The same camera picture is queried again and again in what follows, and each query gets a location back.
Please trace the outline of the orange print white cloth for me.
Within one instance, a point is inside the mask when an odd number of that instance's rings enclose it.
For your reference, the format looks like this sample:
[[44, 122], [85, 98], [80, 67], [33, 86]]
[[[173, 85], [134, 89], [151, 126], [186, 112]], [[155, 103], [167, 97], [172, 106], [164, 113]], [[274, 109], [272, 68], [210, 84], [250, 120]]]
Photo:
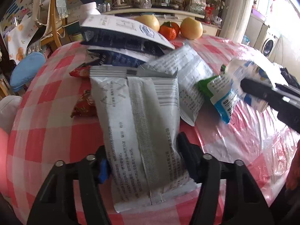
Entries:
[[19, 64], [26, 57], [27, 46], [37, 30], [35, 21], [28, 18], [8, 33], [9, 59], [15, 64]]

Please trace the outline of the yellow pear right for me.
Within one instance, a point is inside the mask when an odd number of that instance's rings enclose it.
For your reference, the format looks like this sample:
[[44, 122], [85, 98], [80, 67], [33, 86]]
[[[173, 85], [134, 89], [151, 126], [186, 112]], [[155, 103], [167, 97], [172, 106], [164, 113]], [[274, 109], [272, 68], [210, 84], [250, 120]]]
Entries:
[[180, 30], [182, 36], [189, 40], [198, 39], [203, 34], [203, 26], [201, 22], [191, 17], [186, 17], [182, 21]]

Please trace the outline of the orange persimmon back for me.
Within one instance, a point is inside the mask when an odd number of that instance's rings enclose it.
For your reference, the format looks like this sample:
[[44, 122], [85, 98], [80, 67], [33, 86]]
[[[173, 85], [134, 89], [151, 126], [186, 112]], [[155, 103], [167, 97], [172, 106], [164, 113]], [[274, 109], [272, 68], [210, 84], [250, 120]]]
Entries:
[[164, 22], [164, 25], [168, 26], [168, 27], [174, 28], [176, 30], [176, 35], [177, 36], [179, 35], [180, 27], [179, 27], [179, 25], [177, 23], [171, 22], [171, 21], [167, 21], [167, 22]]

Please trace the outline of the wooden chair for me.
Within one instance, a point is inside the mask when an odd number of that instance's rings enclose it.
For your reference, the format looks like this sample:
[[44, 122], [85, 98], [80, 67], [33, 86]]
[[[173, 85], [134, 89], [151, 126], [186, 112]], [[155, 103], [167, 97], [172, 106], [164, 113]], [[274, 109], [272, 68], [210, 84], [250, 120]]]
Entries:
[[37, 20], [39, 26], [45, 27], [45, 32], [40, 39], [40, 46], [55, 44], [54, 50], [62, 47], [61, 39], [66, 36], [65, 26], [69, 15], [67, 9], [67, 0], [49, 0], [47, 11], [47, 22], [42, 23]]

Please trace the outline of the cream tv cabinet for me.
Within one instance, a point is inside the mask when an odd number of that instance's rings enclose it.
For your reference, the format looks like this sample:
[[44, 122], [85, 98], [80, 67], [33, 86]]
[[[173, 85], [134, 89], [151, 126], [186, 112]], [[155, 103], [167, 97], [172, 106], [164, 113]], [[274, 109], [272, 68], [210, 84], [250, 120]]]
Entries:
[[204, 15], [194, 14], [182, 10], [172, 10], [172, 9], [165, 9], [165, 8], [163, 9], [162, 8], [150, 8], [150, 9], [128, 8], [128, 9], [111, 10], [111, 11], [103, 12], [102, 14], [118, 16], [118, 17], [126, 17], [130, 19], [135, 19], [142, 15], [153, 15], [158, 19], [160, 25], [170, 21], [178, 24], [178, 26], [181, 26], [181, 23], [185, 18], [190, 17], [202, 23], [203, 34], [207, 34], [210, 36], [218, 36], [221, 32], [221, 27], [219, 25], [205, 23]]

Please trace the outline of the grey foil snack wrapper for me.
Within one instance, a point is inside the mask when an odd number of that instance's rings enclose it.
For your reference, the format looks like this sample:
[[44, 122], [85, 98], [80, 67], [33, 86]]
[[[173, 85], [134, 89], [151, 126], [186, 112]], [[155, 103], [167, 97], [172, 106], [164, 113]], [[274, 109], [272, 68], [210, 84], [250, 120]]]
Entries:
[[176, 141], [177, 75], [103, 65], [91, 67], [89, 78], [115, 210], [157, 205], [195, 190]]

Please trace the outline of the red white checkered tablecloth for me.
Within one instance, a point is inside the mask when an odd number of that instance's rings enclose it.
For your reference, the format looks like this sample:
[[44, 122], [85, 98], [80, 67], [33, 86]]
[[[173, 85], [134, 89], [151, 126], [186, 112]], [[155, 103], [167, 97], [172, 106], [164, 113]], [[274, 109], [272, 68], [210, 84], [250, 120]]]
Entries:
[[[7, 150], [7, 183], [12, 207], [26, 223], [34, 199], [57, 160], [73, 163], [103, 144], [98, 118], [71, 117], [78, 98], [90, 88], [70, 71], [87, 61], [78, 42], [53, 52], [23, 96]], [[194, 126], [181, 122], [189, 141], [218, 160], [242, 160], [271, 204], [285, 183], [299, 135], [278, 120], [271, 108], [253, 110], [244, 102], [224, 123], [215, 108], [204, 105]]]

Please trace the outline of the yellow pear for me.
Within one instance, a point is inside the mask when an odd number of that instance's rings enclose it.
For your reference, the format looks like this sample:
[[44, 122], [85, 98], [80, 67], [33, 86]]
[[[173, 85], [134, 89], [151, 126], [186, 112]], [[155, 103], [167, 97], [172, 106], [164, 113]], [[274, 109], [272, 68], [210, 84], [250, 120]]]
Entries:
[[160, 30], [159, 21], [154, 15], [141, 15], [139, 17], [136, 17], [134, 20], [150, 27], [156, 32]]
[[203, 34], [203, 26], [201, 22], [191, 17], [186, 17], [182, 21], [180, 30], [182, 36], [189, 40], [198, 39]]

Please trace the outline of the red snack packet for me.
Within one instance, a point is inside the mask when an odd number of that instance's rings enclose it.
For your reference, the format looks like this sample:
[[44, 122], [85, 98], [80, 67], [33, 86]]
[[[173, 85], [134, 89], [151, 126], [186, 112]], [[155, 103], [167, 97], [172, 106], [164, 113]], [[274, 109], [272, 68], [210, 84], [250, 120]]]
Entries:
[[[71, 77], [89, 79], [89, 70], [91, 64], [83, 63], [69, 72]], [[71, 118], [73, 117], [95, 117], [97, 116], [97, 109], [94, 99], [91, 96], [91, 90], [86, 89], [83, 94], [77, 100], [72, 112]]]

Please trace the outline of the clear plastic bag right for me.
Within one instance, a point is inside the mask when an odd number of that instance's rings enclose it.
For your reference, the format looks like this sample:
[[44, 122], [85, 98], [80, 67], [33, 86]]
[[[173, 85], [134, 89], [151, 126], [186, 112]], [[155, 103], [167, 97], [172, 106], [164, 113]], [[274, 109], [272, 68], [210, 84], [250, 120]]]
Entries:
[[191, 13], [205, 15], [206, 0], [188, 0], [185, 10]]

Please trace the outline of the green blue white wrapper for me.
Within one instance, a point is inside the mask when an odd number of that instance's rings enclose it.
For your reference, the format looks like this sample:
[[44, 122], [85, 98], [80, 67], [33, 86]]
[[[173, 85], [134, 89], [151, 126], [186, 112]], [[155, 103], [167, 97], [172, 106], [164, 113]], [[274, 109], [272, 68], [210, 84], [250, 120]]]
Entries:
[[228, 124], [239, 101], [237, 93], [232, 88], [233, 80], [226, 74], [220, 74], [202, 79], [196, 85], [198, 90], [209, 98], [221, 119]]

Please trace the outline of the blue cushioned stool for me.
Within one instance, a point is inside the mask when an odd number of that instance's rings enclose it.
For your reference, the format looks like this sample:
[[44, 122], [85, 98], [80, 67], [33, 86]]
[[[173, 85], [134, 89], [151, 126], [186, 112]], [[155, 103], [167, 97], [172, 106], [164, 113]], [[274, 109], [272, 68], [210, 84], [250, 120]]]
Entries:
[[20, 91], [26, 83], [33, 80], [45, 62], [45, 56], [41, 52], [32, 52], [22, 59], [10, 77], [10, 86], [13, 92]]

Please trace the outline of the white washing machine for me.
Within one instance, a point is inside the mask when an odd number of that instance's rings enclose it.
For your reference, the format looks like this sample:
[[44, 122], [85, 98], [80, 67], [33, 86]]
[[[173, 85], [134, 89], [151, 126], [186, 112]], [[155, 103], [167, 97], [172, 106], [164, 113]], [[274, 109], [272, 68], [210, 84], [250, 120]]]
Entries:
[[280, 38], [280, 35], [278, 36], [267, 31], [266, 36], [263, 39], [259, 50], [270, 62], [274, 62], [275, 60]]

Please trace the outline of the white blue plastic wrapper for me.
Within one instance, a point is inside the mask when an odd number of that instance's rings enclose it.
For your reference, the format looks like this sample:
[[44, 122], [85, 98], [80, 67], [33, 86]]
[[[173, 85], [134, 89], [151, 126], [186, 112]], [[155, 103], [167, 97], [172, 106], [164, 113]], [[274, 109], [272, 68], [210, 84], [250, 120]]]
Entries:
[[232, 88], [239, 98], [259, 112], [263, 112], [268, 107], [268, 103], [243, 91], [241, 88], [243, 79], [267, 86], [275, 86], [276, 83], [287, 85], [280, 66], [273, 64], [265, 57], [234, 58], [226, 66], [225, 73], [233, 80]]

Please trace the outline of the yellow pear left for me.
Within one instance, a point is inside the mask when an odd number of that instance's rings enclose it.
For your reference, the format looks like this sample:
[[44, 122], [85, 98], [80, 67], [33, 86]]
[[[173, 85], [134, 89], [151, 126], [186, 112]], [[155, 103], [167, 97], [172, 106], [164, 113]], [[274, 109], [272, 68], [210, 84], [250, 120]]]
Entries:
[[141, 15], [139, 17], [136, 17], [134, 20], [150, 27], [156, 32], [160, 30], [159, 21], [154, 15]]

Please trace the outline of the white round stool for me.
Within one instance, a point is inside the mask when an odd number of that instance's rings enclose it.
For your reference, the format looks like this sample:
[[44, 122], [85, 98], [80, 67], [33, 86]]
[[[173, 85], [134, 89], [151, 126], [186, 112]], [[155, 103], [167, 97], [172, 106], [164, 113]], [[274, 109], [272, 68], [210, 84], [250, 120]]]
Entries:
[[8, 95], [0, 101], [0, 124], [7, 134], [10, 134], [17, 110], [22, 102], [22, 97]]

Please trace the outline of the white printed foil wrapper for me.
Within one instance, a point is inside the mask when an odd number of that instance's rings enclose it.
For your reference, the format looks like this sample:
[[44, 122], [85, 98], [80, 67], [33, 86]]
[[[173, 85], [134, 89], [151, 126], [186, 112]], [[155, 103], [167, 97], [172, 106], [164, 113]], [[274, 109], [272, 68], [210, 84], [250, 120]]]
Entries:
[[177, 74], [181, 119], [193, 127], [204, 103], [204, 96], [196, 84], [214, 75], [197, 51], [185, 41], [176, 50], [139, 67], [169, 75]]

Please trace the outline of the orange persimmon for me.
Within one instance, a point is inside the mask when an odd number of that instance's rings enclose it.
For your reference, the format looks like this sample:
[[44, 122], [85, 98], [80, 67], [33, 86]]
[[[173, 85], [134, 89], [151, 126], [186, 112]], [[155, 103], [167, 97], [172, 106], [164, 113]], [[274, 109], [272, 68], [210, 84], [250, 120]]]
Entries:
[[180, 27], [179, 27], [179, 25], [177, 23], [171, 22], [171, 21], [167, 21], [167, 22], [164, 22], [164, 25], [168, 26], [168, 27], [174, 28], [176, 30], [176, 35], [177, 36], [179, 35]]
[[159, 33], [164, 36], [168, 41], [171, 41], [177, 37], [176, 30], [173, 27], [162, 25]]

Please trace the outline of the white electric kettle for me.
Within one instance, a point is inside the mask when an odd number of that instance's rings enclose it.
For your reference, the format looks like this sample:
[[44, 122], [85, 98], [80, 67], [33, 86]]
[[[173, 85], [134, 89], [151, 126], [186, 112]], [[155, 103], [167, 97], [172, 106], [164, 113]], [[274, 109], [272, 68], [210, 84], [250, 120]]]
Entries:
[[114, 2], [115, 8], [130, 8], [132, 7], [132, 1], [131, 0], [115, 0]]

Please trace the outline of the orange persimmon front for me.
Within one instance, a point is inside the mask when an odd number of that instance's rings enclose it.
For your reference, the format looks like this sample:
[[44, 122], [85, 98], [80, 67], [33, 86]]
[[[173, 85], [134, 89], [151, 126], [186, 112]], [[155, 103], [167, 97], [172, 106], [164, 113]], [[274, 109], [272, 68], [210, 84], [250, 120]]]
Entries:
[[171, 41], [177, 37], [176, 30], [173, 27], [162, 25], [159, 33], [164, 36], [168, 41]]

